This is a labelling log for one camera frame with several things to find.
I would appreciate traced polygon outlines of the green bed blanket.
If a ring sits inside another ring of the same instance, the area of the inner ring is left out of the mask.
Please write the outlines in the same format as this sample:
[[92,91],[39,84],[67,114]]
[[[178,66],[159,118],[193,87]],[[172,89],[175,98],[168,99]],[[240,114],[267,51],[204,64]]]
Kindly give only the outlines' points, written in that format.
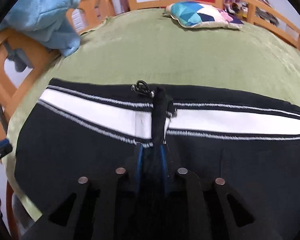
[[106,19],[81,37],[80,48],[45,66],[13,114],[13,142],[40,94],[54,78],[102,85],[153,83],[243,90],[300,107],[300,52],[271,32],[185,30],[161,9]]

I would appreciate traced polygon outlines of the light blue fleece garment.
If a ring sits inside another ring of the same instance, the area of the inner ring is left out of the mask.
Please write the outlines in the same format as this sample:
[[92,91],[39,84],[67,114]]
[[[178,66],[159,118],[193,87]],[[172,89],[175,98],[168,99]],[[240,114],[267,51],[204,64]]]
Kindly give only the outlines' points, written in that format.
[[64,57],[73,54],[81,38],[66,13],[77,9],[81,0],[18,0],[0,23],[0,31],[14,29]]

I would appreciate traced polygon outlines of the colourful geometric cushion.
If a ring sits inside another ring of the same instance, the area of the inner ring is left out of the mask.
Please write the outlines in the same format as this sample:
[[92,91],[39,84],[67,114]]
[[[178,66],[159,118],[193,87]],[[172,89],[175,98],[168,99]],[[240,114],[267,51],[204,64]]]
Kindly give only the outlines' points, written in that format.
[[244,24],[222,9],[188,0],[167,6],[163,15],[176,20],[187,29],[241,29]]

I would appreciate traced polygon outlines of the wooden bed frame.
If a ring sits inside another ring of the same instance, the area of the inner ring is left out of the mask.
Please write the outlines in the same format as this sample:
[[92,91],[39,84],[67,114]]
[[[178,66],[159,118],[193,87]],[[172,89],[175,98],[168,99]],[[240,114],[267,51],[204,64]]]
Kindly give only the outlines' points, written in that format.
[[300,239],[300,42],[192,0],[0,4],[23,239]]

